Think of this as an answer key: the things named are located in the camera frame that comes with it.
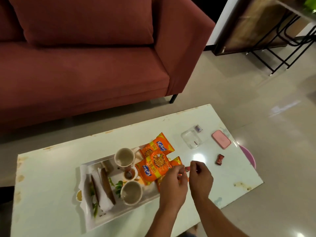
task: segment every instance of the dark doorway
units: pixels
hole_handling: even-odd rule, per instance
[[[227,0],[192,0],[209,18],[217,23]]]

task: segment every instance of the kurkure logo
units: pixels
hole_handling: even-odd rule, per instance
[[[147,166],[147,165],[144,165],[143,168],[144,168],[145,174],[146,174],[147,176],[151,176],[151,173],[150,173],[150,171],[149,171],[148,166]]]
[[[163,146],[163,144],[161,143],[161,141],[157,141],[156,142],[160,148],[161,151],[166,151],[167,149]]]

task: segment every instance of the couch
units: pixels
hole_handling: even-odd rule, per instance
[[[0,0],[1,132],[184,90],[215,23],[191,0],[106,1]]]

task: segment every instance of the sofa back cushion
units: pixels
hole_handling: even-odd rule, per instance
[[[10,0],[33,45],[153,43],[152,0]]]
[[[23,30],[9,0],[0,0],[0,41],[24,40]]]

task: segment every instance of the kurkure packet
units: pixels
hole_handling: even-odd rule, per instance
[[[182,165],[182,161],[180,159],[180,157],[178,156],[177,158],[174,158],[173,160],[169,161],[171,166],[178,166],[178,165]],[[165,175],[160,176],[157,180],[156,180],[156,184],[158,187],[158,191],[160,192],[160,184],[162,182],[162,179],[165,177]]]
[[[160,150],[164,155],[168,155],[169,153],[174,151],[174,148],[163,133],[160,133],[156,139],[154,139],[143,149],[141,149],[140,153],[143,155],[144,158],[146,158],[147,156],[150,156],[153,151],[156,150]]]
[[[135,164],[145,185],[149,185],[160,176],[165,175],[171,168],[168,158],[160,149],[153,151],[141,162]]]

